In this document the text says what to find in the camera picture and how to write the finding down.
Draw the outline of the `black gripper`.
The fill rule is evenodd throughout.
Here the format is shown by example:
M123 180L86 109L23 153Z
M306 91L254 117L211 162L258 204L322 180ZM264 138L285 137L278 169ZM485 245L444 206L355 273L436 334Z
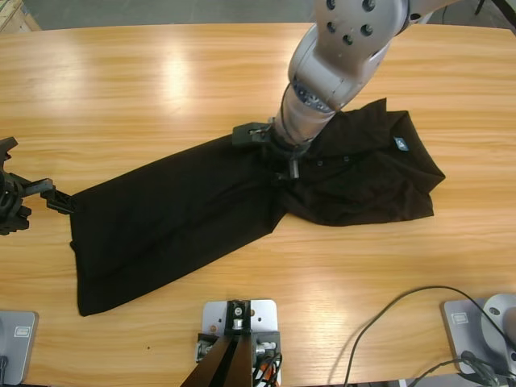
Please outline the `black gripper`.
M13 173L1 172L1 235L29 228L31 209L23 205L23 199L28 196L40 194L48 209L72 214L75 211L73 198L53 188L53 182L48 178L29 181Z
M270 135L267 142L267 157L272 163L282 166L281 173L275 173L272 186L287 186L291 180L300 177L299 161L307 153L311 142L290 144L279 135Z

